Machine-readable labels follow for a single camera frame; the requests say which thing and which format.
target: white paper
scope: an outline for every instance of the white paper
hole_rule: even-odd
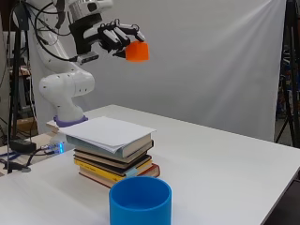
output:
[[[115,153],[120,147],[135,142],[155,130],[103,116],[60,128],[59,131]]]

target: white curtain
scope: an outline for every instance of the white curtain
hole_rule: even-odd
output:
[[[114,0],[104,22],[119,18],[138,24],[151,59],[132,64],[96,47],[100,58],[83,66],[95,76],[96,89],[75,102],[86,111],[117,104],[272,141],[285,4]],[[72,38],[60,39],[75,55]],[[32,41],[31,55],[38,128],[44,132],[55,111],[40,96],[38,82],[51,72],[41,65]]]

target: blue cup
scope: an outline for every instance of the blue cup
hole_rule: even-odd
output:
[[[172,191],[162,180],[137,176],[110,191],[111,225],[171,225]]]

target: yellow book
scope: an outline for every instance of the yellow book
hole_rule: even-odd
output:
[[[92,165],[90,165],[88,163],[79,161],[77,159],[74,159],[74,163],[76,165],[78,165],[78,166],[86,169],[89,172],[95,173],[95,174],[97,174],[99,176],[103,176],[106,179],[112,180],[114,182],[119,182],[119,181],[127,178],[126,175],[125,176],[120,176],[120,175],[114,174],[112,172],[107,172],[105,170],[102,170],[102,169],[100,169],[98,167],[92,166]],[[139,175],[139,174],[145,172],[146,170],[148,170],[151,166],[152,166],[152,160],[148,160],[143,165],[141,165],[140,167],[138,167],[136,169],[133,168],[132,170],[128,170],[128,171],[133,171],[134,175]]]

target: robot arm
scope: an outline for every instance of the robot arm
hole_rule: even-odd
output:
[[[39,9],[34,24],[37,52],[45,67],[54,73],[40,81],[39,91],[56,108],[54,120],[57,125],[68,127],[87,120],[83,110],[72,102],[72,98],[85,95],[95,87],[92,74],[78,67],[75,61],[82,65],[98,59],[98,54],[92,52],[92,45],[97,42],[108,53],[121,58],[128,58],[128,49],[133,45],[136,45],[133,48],[135,52],[139,44],[144,44],[143,48],[147,46],[138,25],[121,24],[119,20],[101,23],[101,12],[113,5],[112,0],[52,0],[52,3],[55,7],[46,8],[45,1],[31,2],[36,10]],[[33,9],[26,6],[31,16],[35,16]],[[69,30],[78,54],[72,58],[68,57],[56,34],[51,30],[43,30],[45,25],[60,28],[66,20],[66,6],[72,15],[73,22]],[[135,37],[137,41],[131,43],[129,36]],[[144,55],[138,61],[146,60],[147,57]]]

